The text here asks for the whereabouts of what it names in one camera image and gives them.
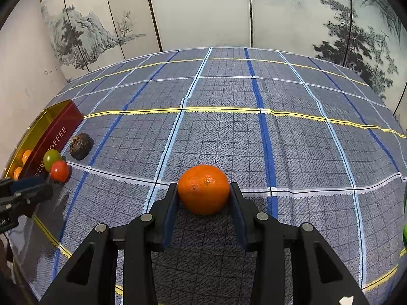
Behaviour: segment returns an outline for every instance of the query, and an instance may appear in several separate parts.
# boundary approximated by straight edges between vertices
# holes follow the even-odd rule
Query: white wall
[[[39,0],[20,0],[0,30],[0,166],[26,129],[66,85]]]

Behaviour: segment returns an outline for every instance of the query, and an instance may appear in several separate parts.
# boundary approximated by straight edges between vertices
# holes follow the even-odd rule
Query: painted mountain
[[[62,65],[84,69],[86,63],[95,62],[100,54],[118,44],[94,13],[84,17],[74,6],[67,7],[66,12],[62,10],[52,17],[46,6],[41,7],[51,46]]]

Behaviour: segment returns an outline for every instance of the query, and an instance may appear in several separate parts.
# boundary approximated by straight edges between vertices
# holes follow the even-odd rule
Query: red tomato
[[[65,161],[56,161],[51,167],[51,179],[66,182],[69,178],[69,166]]]

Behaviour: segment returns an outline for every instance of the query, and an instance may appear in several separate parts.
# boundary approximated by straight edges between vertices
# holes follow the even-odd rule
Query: yellow stripe
[[[404,248],[400,251],[400,258],[406,254],[407,249]],[[397,272],[398,265],[393,267],[390,271],[387,273],[383,274],[381,277],[377,278],[376,280],[368,283],[367,285],[362,287],[362,290],[365,292],[368,292],[376,287],[378,287],[380,284],[388,281],[396,272]]]
[[[162,109],[145,109],[145,110],[111,110],[111,111],[101,111],[96,113],[91,113],[83,117],[84,119],[99,117],[99,116],[106,116],[106,115],[145,115],[149,113],[177,113],[180,112],[180,108],[162,108]],[[235,107],[221,107],[221,106],[190,106],[184,108],[186,112],[227,112],[227,113],[265,113],[265,114],[272,114],[276,117],[297,117],[297,118],[305,118],[309,120],[315,121],[322,121],[325,122],[325,118],[320,116],[312,116],[312,115],[305,115],[302,113],[297,112],[290,112],[290,111],[274,111],[271,109],[257,109],[257,108],[235,108]],[[358,124],[354,123],[349,120],[340,120],[340,119],[333,119],[328,118],[327,121],[333,124],[338,125],[345,125],[345,126],[353,126],[362,129],[377,129],[383,132],[390,132],[398,135],[400,138],[407,139],[407,136],[404,134],[400,134],[399,132],[391,129],[391,128],[382,128],[378,125],[365,125],[365,124]]]
[[[15,273],[17,283],[22,286],[20,289],[21,289],[21,291],[23,293],[23,296],[24,296],[25,300],[27,301],[27,304],[28,305],[34,305],[33,300],[32,300],[32,296],[30,296],[28,294],[28,292],[26,291],[26,288],[25,288],[25,285],[27,283],[24,282],[24,278],[20,276],[20,269],[17,267],[17,264],[16,264],[15,260],[13,260],[13,271]]]
[[[146,65],[141,65],[141,66],[139,66],[139,67],[133,67],[133,68],[131,68],[131,69],[126,69],[126,70],[117,71],[117,72],[110,73],[110,74],[105,74],[105,75],[103,75],[103,76],[101,76],[101,77],[98,77],[98,78],[92,79],[92,80],[90,80],[90,81],[84,82],[84,83],[82,83],[82,84],[76,85],[76,86],[74,86],[74,87],[71,87],[71,88],[69,88],[68,90],[75,89],[75,88],[78,88],[78,87],[80,87],[80,86],[87,85],[87,84],[89,84],[89,83],[91,83],[91,82],[93,82],[93,81],[97,81],[97,80],[103,79],[103,78],[105,78],[105,77],[109,77],[109,76],[111,76],[111,75],[120,74],[120,73],[123,73],[123,72],[129,72],[129,71],[133,71],[133,70],[136,70],[136,69],[143,69],[143,68],[145,68],[145,67],[152,67],[152,66],[160,65],[160,64],[181,63],[181,62],[196,62],[196,61],[202,61],[202,60],[203,60],[202,58],[196,58],[196,59],[192,59],[192,60],[171,60],[171,61],[169,61],[169,62],[156,62],[156,63],[146,64]],[[259,60],[259,59],[256,59],[256,58],[249,58],[249,59],[247,59],[247,58],[208,58],[208,60],[244,60],[244,61],[246,61],[246,60],[252,60],[252,61],[257,61],[257,62],[287,64],[286,62],[281,62],[281,61],[278,61],[278,60]],[[309,66],[307,66],[307,65],[292,64],[292,63],[291,63],[291,65],[296,66],[296,67],[305,67],[305,68],[308,68],[308,69],[312,69],[312,70],[316,70],[316,71],[321,71],[321,72],[329,73],[329,74],[333,74],[333,75],[337,75],[338,77],[342,77],[342,78],[347,79],[347,77],[345,77],[345,76],[343,76],[343,75],[341,75],[341,74],[334,73],[334,72],[330,72],[330,71],[326,71],[326,70],[317,69],[317,68],[314,68],[314,67],[309,67]],[[350,79],[350,80],[353,81],[353,82],[357,82],[358,84],[362,84],[362,85],[365,85],[365,86],[369,86],[368,84],[366,84],[366,83],[364,83],[364,82],[361,82],[361,81],[358,81],[358,80],[355,80],[355,79]]]
[[[45,227],[45,225],[38,219],[38,217],[35,214],[33,214],[33,219],[34,222],[39,227],[39,229],[41,229],[45,236],[51,241],[53,246],[58,248],[61,251],[61,253],[69,259],[72,256],[72,253],[67,248],[65,248],[58,240],[56,240],[56,238],[51,234],[51,232]],[[123,287],[116,284],[115,292],[123,296]]]

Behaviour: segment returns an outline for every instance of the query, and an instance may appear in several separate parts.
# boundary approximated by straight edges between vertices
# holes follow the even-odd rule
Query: tangerine
[[[14,175],[13,175],[14,180],[18,180],[18,177],[20,176],[22,169],[23,168],[19,166],[14,170]]]
[[[24,151],[24,153],[23,153],[23,165],[25,165],[25,163],[26,163],[26,161],[27,161],[27,159],[28,159],[28,157],[30,155],[31,155],[31,150]]]
[[[219,212],[229,198],[229,182],[217,167],[197,165],[186,170],[178,180],[178,195],[185,207],[194,214]]]

